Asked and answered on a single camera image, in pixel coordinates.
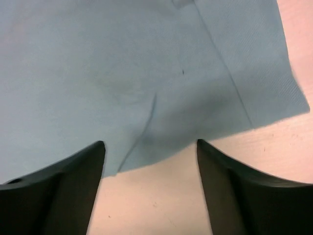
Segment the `light blue trousers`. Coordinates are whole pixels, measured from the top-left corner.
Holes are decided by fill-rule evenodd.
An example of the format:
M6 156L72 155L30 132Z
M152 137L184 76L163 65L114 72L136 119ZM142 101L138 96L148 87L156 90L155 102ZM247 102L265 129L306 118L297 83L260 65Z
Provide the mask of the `light blue trousers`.
M274 0L3 0L0 180L95 141L103 176L309 111Z

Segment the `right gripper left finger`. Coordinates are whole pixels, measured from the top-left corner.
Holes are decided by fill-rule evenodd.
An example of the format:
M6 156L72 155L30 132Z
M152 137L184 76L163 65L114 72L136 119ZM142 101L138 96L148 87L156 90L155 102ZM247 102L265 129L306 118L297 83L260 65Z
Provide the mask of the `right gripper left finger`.
M2 235L85 235L105 160L97 141L0 186Z

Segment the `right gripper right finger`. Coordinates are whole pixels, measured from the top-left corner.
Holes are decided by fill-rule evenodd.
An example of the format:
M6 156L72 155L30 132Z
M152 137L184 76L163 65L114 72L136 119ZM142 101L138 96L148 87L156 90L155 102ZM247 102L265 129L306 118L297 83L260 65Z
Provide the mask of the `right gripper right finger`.
M204 140L197 159L213 234L312 234L311 184L261 172Z

